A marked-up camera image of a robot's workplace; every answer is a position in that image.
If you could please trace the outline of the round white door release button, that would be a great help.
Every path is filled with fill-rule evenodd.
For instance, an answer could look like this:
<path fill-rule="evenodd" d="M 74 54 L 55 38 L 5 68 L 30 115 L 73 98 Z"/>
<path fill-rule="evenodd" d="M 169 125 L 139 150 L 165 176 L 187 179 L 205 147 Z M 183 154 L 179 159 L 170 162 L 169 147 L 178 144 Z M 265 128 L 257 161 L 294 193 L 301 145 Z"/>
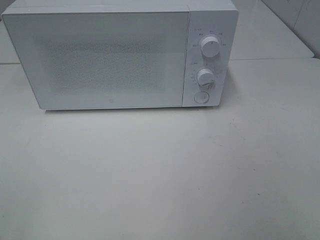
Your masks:
<path fill-rule="evenodd" d="M 209 98 L 210 98 L 210 95 L 205 91 L 198 92 L 194 95 L 194 101 L 198 104 L 207 103 Z"/>

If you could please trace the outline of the white timer knob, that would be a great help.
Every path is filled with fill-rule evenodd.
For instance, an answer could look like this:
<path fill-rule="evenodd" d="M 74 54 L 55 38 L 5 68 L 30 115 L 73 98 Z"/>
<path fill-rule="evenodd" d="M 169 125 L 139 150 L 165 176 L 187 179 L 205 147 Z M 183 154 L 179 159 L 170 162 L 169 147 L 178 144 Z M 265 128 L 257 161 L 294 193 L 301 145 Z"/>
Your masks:
<path fill-rule="evenodd" d="M 197 73 L 196 79 L 200 86 L 209 86 L 215 82 L 215 75 L 210 69 L 204 68 Z"/>

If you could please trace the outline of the white microwave door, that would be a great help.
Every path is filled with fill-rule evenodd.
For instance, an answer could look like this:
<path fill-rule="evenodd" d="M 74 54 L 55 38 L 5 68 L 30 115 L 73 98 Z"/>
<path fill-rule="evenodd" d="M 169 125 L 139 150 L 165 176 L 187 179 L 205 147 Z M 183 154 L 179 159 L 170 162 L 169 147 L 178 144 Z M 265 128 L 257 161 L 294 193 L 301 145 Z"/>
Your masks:
<path fill-rule="evenodd" d="M 3 18 L 43 110 L 182 105 L 187 12 Z"/>

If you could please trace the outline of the upper white power knob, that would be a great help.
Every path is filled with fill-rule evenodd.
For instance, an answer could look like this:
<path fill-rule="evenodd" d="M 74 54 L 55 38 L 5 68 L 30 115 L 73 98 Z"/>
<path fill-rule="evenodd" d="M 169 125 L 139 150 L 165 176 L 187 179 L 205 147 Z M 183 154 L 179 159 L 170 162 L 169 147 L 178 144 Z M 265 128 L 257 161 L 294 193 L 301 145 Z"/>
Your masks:
<path fill-rule="evenodd" d="M 205 57 L 213 58 L 220 53 L 221 41 L 215 35 L 208 35 L 201 40 L 200 48 Z"/>

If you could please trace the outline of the white microwave oven body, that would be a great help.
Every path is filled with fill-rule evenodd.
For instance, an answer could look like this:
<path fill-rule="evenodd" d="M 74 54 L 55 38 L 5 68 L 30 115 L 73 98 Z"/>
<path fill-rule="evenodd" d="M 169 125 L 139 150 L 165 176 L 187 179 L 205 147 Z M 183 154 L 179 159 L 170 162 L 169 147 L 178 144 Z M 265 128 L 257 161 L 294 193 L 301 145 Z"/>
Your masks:
<path fill-rule="evenodd" d="M 1 18 L 4 22 L 5 15 L 180 12 L 188 13 L 181 106 L 97 109 L 218 106 L 221 101 L 239 17 L 238 10 L 230 0 L 16 0 L 2 13 Z M 205 57 L 202 54 L 200 44 L 206 36 L 216 36 L 220 40 L 220 52 L 215 57 Z M 210 69 L 213 72 L 215 77 L 213 84 L 208 86 L 198 84 L 197 73 L 201 69 Z M 209 94 L 208 102 L 203 104 L 195 102 L 194 96 L 199 92 Z"/>

